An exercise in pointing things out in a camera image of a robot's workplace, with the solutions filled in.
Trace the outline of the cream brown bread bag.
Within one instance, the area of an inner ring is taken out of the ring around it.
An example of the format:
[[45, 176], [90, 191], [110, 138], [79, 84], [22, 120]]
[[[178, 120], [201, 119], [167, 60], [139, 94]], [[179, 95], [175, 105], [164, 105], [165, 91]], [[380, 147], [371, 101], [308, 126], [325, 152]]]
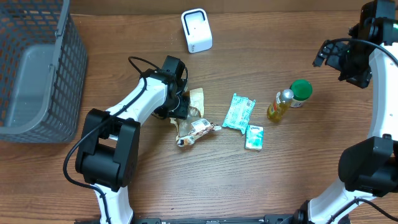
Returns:
[[189, 99], [186, 119], [171, 118], [170, 123], [177, 128], [176, 143], [179, 147], [191, 146], [202, 136], [222, 129], [220, 125], [208, 121], [205, 117], [204, 91], [196, 88], [184, 93]]

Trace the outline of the small teal white box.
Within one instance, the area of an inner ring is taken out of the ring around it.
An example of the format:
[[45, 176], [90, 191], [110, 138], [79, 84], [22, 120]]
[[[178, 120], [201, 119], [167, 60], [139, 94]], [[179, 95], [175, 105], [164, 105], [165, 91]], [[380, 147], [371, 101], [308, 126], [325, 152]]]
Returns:
[[264, 139], [264, 128], [255, 125], [248, 125], [246, 129], [245, 148], [260, 151]]

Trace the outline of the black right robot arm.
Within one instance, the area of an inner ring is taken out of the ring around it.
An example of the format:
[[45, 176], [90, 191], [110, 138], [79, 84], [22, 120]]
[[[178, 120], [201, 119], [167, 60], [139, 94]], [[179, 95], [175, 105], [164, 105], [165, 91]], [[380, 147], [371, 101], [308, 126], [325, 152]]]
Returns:
[[365, 140], [345, 149], [338, 178], [307, 200], [291, 223], [348, 222], [362, 203], [397, 192], [397, 19], [394, 1], [377, 0], [361, 8], [347, 38], [326, 40], [313, 66], [340, 71], [339, 80], [373, 86], [371, 126]]

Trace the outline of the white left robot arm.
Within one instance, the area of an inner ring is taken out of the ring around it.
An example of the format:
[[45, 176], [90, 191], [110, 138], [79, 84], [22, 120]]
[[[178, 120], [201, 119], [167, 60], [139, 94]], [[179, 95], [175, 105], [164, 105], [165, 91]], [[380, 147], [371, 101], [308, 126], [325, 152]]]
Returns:
[[76, 152], [75, 170], [81, 186], [95, 191], [101, 216], [98, 223], [133, 223], [127, 186], [136, 166], [141, 126], [151, 115], [159, 119], [188, 116], [185, 96], [188, 70], [176, 57], [162, 67], [139, 72], [139, 83], [125, 99], [106, 111], [92, 109], [85, 118]]

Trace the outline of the yellow Vim dish soap bottle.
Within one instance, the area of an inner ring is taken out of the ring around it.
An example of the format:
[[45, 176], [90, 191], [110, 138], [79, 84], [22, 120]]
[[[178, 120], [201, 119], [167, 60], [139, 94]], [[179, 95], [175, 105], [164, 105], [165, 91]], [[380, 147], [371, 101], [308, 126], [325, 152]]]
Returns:
[[270, 104], [267, 109], [268, 119], [272, 122], [278, 123], [290, 107], [293, 97], [294, 93], [291, 89], [284, 89], [277, 92], [273, 103]]

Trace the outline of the light teal snack packet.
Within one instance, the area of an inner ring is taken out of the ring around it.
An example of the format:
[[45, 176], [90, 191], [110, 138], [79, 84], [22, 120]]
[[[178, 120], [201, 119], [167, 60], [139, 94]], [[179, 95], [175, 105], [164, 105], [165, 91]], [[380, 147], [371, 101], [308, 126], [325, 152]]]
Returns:
[[233, 95], [229, 110], [223, 121], [222, 127], [237, 129], [245, 134], [256, 100], [248, 97]]

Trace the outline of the green-capped white bottle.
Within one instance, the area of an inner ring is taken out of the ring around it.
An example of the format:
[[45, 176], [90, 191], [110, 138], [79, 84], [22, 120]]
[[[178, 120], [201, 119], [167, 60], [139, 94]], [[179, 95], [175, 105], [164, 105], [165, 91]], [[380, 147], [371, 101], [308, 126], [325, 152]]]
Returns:
[[307, 80], [296, 80], [294, 81], [290, 89], [294, 93], [292, 98], [291, 108], [299, 108], [311, 97], [313, 93], [312, 85]]

